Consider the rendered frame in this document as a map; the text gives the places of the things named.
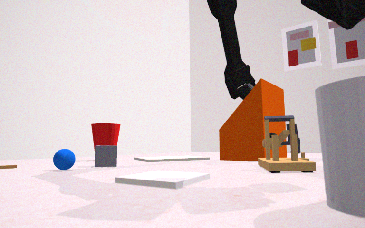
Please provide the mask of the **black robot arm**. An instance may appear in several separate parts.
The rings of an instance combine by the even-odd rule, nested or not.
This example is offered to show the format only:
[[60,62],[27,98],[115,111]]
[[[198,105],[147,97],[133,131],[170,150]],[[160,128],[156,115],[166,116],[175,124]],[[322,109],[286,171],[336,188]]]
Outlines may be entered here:
[[225,83],[231,98],[240,97],[242,100],[253,89],[255,79],[250,73],[250,66],[241,58],[238,35],[234,14],[237,0],[207,0],[212,15],[218,20],[224,53],[226,69]]

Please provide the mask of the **blue ball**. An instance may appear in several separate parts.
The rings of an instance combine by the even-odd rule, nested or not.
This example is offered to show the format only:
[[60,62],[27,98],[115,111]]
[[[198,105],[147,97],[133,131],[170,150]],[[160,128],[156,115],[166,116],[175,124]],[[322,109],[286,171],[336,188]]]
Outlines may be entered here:
[[75,155],[68,149],[61,149],[54,155],[53,163],[58,169],[67,170],[73,167],[75,163]]

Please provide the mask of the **white flat slab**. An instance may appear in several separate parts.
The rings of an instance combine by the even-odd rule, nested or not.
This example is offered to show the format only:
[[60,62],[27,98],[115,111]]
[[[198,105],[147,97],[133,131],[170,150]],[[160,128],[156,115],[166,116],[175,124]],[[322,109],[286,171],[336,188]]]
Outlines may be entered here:
[[115,177],[115,183],[178,189],[207,179],[210,173],[156,170]]

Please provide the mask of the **tan wooden catapult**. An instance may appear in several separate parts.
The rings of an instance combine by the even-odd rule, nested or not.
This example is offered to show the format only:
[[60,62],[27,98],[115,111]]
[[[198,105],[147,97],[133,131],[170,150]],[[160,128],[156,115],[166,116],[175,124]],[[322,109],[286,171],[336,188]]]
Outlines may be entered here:
[[[279,136],[269,135],[269,122],[288,122],[287,130],[283,130]],[[280,173],[281,171],[301,171],[304,173],[313,173],[316,171],[316,162],[309,161],[305,158],[305,153],[300,153],[300,138],[298,138],[297,125],[293,115],[286,116],[265,116],[264,117],[265,139],[262,140],[262,146],[266,148],[266,158],[258,158],[258,165],[265,168],[271,173]],[[284,141],[288,136],[288,141]],[[291,158],[279,158],[279,147],[290,145]],[[270,154],[272,150],[272,158]]]

